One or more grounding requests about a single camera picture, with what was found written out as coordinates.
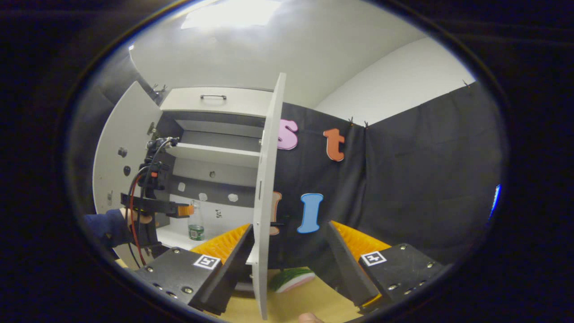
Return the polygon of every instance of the ceiling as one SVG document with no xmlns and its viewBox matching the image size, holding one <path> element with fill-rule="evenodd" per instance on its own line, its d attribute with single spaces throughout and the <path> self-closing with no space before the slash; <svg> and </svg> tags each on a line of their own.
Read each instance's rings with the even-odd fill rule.
<svg viewBox="0 0 574 323">
<path fill-rule="evenodd" d="M 425 37 L 360 0 L 281 2 L 265 26 L 182 30 L 185 15 L 168 18 L 135 38 L 132 58 L 150 84 L 169 89 L 273 89 L 286 72 L 284 101 L 313 109 L 381 57 Z"/>
</svg>

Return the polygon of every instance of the blue sleeve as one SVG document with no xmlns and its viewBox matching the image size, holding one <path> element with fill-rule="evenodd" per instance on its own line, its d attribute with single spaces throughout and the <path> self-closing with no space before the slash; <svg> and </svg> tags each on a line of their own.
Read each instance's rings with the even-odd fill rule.
<svg viewBox="0 0 574 323">
<path fill-rule="evenodd" d="M 131 232 L 126 226 L 120 210 L 109 210 L 106 214 L 88 214 L 86 224 L 100 242 L 108 248 L 131 242 Z"/>
</svg>

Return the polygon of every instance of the orange letter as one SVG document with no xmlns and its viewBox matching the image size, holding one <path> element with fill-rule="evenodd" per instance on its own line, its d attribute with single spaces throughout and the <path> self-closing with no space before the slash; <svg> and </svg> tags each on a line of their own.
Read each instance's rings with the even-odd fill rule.
<svg viewBox="0 0 574 323">
<path fill-rule="evenodd" d="M 345 154 L 339 151 L 339 143 L 345 143 L 345 137 L 339 136 L 338 129 L 331 129 L 323 132 L 323 136 L 327 137 L 327 156 L 331 160 L 340 162 L 345 158 Z"/>
<path fill-rule="evenodd" d="M 273 200 L 271 202 L 271 205 L 273 207 L 273 209 L 271 210 L 271 222 L 277 222 L 277 205 L 279 204 L 279 201 L 281 200 L 282 195 L 279 192 L 273 192 Z M 279 228 L 276 226 L 272 226 L 271 229 L 269 230 L 269 235 L 270 236 L 274 236 L 276 234 L 279 234 Z"/>
</svg>

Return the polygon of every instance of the drawer handle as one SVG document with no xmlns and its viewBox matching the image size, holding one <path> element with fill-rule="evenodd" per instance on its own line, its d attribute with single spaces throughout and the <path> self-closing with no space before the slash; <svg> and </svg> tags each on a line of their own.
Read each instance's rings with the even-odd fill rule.
<svg viewBox="0 0 574 323">
<path fill-rule="evenodd" d="M 227 100 L 227 96 L 225 95 L 217 95 L 217 94 L 202 94 L 199 96 L 201 99 L 203 99 L 203 97 L 220 97 L 223 98 L 224 100 Z"/>
</svg>

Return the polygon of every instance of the red cable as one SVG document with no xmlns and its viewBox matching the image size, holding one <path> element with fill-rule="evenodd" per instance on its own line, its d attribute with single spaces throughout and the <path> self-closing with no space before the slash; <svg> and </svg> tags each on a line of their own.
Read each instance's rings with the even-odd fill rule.
<svg viewBox="0 0 574 323">
<path fill-rule="evenodd" d="M 134 193 L 135 193 L 135 186 L 139 182 L 139 179 L 142 175 L 138 176 L 138 178 L 134 182 L 134 186 L 131 188 L 131 197 L 130 197 L 130 218 L 131 218 L 131 232 L 134 235 L 135 245 L 138 248 L 139 258 L 142 260 L 142 264 L 145 266 L 145 260 L 142 255 L 142 249 L 139 247 L 138 235 L 135 232 L 135 222 L 134 222 Z"/>
</svg>

